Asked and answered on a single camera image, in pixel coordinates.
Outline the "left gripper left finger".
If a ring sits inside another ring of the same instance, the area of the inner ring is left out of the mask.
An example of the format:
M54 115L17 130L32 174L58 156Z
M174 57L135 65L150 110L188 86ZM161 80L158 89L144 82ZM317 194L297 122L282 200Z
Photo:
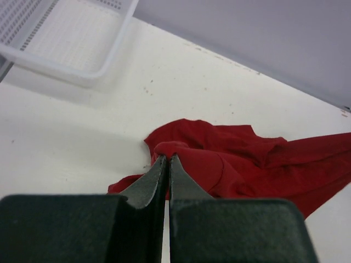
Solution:
M167 159L119 194L1 200L1 262L160 262Z

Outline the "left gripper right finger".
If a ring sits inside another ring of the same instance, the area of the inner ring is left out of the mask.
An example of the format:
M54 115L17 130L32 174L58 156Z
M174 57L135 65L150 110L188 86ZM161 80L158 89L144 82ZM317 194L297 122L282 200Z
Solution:
M215 199L169 163L171 262L317 262L304 219L284 199Z

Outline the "red t shirt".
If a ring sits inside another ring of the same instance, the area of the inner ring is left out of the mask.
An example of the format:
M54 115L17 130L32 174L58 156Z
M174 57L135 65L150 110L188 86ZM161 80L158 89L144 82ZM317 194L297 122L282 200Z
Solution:
M309 216L350 183L350 134L287 141L250 125L179 119L154 130L151 161L177 155L215 198L283 198Z

